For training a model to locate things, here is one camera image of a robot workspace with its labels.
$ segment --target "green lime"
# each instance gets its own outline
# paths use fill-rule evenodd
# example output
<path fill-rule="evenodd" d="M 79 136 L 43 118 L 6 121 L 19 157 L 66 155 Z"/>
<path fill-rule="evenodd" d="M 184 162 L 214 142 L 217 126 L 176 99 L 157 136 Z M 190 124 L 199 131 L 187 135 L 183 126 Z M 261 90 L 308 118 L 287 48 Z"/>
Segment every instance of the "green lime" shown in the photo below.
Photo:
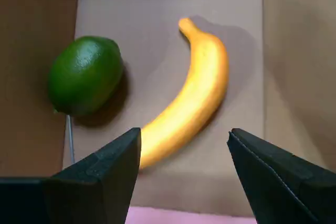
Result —
<path fill-rule="evenodd" d="M 56 58 L 49 73 L 48 95 L 58 112 L 90 114 L 112 95 L 122 73 L 117 43 L 103 37 L 81 37 Z"/>

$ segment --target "brown cardboard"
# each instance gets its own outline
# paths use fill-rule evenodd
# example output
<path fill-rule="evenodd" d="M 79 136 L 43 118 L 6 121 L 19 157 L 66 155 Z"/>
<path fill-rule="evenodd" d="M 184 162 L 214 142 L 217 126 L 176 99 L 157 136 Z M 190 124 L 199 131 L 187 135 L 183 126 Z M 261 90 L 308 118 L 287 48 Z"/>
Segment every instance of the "brown cardboard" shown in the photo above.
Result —
<path fill-rule="evenodd" d="M 46 81 L 75 18 L 76 0 L 1 0 L 0 176 L 61 169 L 65 117 L 53 114 Z"/>
<path fill-rule="evenodd" d="M 76 160 L 131 127 L 154 119 L 177 95 L 190 64 L 178 20 L 192 16 L 226 45 L 229 89 L 211 123 L 185 149 L 139 175 L 132 205 L 251 215 L 226 146 L 242 127 L 264 136 L 262 0 L 78 0 L 76 37 L 100 35 L 120 46 L 127 74 L 101 118 L 74 121 Z"/>
<path fill-rule="evenodd" d="M 264 0 L 265 137 L 336 171 L 334 0 Z"/>

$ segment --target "banana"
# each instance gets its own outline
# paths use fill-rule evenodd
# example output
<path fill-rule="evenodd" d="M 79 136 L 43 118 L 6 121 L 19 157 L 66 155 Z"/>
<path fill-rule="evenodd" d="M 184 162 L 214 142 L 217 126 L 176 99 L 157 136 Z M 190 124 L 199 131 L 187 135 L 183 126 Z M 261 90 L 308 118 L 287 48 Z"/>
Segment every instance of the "banana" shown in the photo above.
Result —
<path fill-rule="evenodd" d="M 199 30 L 189 18 L 178 23 L 191 44 L 191 63 L 174 101 L 141 129 L 140 169 L 166 158 L 189 142 L 221 103 L 228 83 L 225 46 Z"/>

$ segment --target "wire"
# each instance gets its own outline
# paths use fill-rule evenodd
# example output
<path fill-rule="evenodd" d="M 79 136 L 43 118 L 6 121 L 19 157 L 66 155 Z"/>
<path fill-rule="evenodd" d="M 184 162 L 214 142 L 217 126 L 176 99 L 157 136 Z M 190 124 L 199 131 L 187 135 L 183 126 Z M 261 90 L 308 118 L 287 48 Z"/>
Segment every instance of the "wire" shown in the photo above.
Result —
<path fill-rule="evenodd" d="M 73 148 L 73 134 L 72 134 L 72 123 L 71 123 L 71 116 L 67 115 L 67 122 L 68 122 L 68 131 L 69 131 L 69 147 L 70 147 L 70 157 L 71 157 L 71 164 L 75 163 L 75 150 Z"/>

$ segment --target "cardboard wall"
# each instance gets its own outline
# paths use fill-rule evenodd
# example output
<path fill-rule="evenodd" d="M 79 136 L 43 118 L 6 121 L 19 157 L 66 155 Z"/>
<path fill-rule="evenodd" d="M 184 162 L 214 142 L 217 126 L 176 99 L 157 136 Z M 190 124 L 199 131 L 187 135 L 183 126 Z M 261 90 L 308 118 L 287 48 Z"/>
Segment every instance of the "cardboard wall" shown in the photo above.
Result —
<path fill-rule="evenodd" d="M 0 0 L 0 176 L 61 169 L 65 117 L 46 93 L 53 59 L 73 40 L 77 0 Z"/>
<path fill-rule="evenodd" d="M 336 172 L 334 0 L 264 0 L 265 137 Z"/>

